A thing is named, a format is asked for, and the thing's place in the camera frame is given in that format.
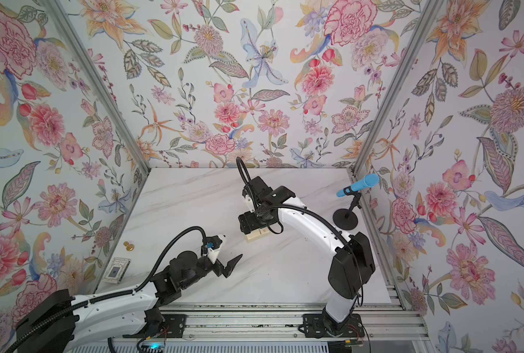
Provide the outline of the cream jewelry box lid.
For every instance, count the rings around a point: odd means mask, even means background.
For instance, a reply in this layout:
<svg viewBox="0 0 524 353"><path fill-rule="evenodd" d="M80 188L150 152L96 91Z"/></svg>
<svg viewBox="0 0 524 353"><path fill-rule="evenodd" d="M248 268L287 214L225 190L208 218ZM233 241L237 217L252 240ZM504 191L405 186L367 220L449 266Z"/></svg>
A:
<svg viewBox="0 0 524 353"><path fill-rule="evenodd" d="M253 241L256 241L258 239L262 239L270 234L270 230L268 227L264 227L261 229L255 229L252 232L245 235L245 240L247 243L251 243Z"/></svg>

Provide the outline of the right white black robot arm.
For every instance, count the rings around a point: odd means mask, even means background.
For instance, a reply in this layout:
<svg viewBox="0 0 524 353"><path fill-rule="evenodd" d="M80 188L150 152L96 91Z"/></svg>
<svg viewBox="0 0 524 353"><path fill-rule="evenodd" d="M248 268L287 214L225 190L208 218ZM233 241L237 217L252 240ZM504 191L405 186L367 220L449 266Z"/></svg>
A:
<svg viewBox="0 0 524 353"><path fill-rule="evenodd" d="M317 316L319 335L339 337L349 329L355 331L350 322L354 308L364 301L364 285L375 273L369 238L335 227L284 186L273 189L259 176L245 177L243 183L242 196L249 210L238 222L246 241L275 234L273 225L289 226L324 251L331 260L328 283L332 293Z"/></svg>

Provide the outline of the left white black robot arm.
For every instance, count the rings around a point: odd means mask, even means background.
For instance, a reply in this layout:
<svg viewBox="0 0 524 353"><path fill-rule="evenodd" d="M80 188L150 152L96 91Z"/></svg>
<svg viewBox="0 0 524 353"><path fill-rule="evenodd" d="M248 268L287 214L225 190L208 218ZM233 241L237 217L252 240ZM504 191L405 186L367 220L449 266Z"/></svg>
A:
<svg viewBox="0 0 524 353"><path fill-rule="evenodd" d="M7 351L67 352L115 336L149 339L176 329L161 313L162 307L210 273L229 277L242 259L238 255L222 264L219 253L225 237L203 235L199 253L181 252L161 269L181 238L177 235L168 243L140 285L101 295L72 296L67 290L51 294L20 320L16 340Z"/></svg>

